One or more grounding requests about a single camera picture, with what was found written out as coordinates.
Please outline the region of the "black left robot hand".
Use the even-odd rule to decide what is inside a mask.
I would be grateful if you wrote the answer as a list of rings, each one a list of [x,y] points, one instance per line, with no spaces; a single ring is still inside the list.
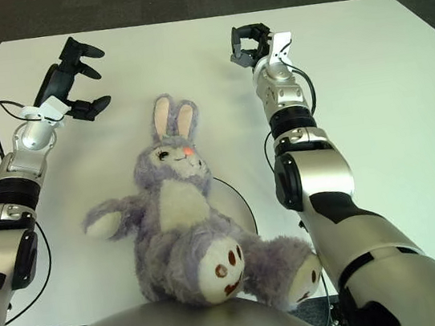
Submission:
[[[84,44],[69,37],[65,42],[61,54],[60,63],[52,64],[35,97],[35,107],[41,106],[50,96],[56,97],[69,107],[66,112],[70,117],[77,120],[94,121],[112,101],[110,96],[101,96],[93,102],[86,100],[69,100],[68,94],[73,86],[77,74],[91,79],[101,79],[102,76],[93,67],[88,66],[81,57],[102,58],[105,52],[89,44]]]

